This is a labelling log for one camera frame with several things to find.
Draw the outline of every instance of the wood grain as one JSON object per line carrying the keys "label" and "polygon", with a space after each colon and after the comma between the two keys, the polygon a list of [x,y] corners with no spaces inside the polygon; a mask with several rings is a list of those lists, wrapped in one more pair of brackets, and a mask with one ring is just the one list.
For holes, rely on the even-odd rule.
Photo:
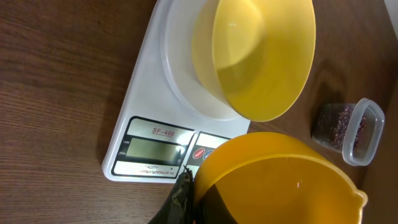
{"label": "wood grain", "polygon": [[[314,0],[317,49],[297,102],[250,131],[301,139],[361,185],[366,169],[310,139],[323,102],[387,110],[398,44],[382,0]],[[0,1],[0,223],[146,223],[172,186],[105,179],[108,148],[155,0]]]}

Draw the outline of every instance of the round weighing plate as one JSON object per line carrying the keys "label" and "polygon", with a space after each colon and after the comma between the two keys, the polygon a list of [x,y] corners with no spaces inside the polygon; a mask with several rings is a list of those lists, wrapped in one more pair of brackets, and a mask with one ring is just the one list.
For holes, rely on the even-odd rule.
{"label": "round weighing plate", "polygon": [[240,115],[210,94],[193,68],[192,33],[205,3],[206,0],[172,1],[160,41],[162,63],[173,92],[183,104],[208,118],[234,119]]}

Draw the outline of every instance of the kitchen scale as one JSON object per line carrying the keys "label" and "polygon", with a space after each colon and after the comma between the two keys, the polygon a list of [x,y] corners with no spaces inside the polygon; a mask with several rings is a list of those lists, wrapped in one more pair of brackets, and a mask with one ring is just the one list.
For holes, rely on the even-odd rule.
{"label": "kitchen scale", "polygon": [[204,3],[157,1],[103,161],[109,180],[175,183],[184,166],[195,175],[219,145],[247,133],[250,121],[208,93],[193,69]]}

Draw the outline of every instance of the blue button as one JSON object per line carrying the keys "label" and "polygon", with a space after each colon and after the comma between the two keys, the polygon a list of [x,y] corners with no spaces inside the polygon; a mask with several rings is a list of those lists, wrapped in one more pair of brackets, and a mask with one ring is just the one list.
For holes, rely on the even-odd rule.
{"label": "blue button", "polygon": [[205,155],[203,156],[203,160],[205,160],[214,150],[209,150],[205,153]]}

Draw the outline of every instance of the yellow bowl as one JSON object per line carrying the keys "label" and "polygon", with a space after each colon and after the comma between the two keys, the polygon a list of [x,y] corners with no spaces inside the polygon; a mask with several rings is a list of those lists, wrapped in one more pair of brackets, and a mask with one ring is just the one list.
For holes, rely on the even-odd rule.
{"label": "yellow bowl", "polygon": [[252,133],[214,150],[195,177],[195,204],[216,185],[238,223],[358,224],[367,195],[304,143]]}
{"label": "yellow bowl", "polygon": [[199,81],[252,121],[272,120],[293,105],[314,50],[311,0],[208,0],[192,37]]}

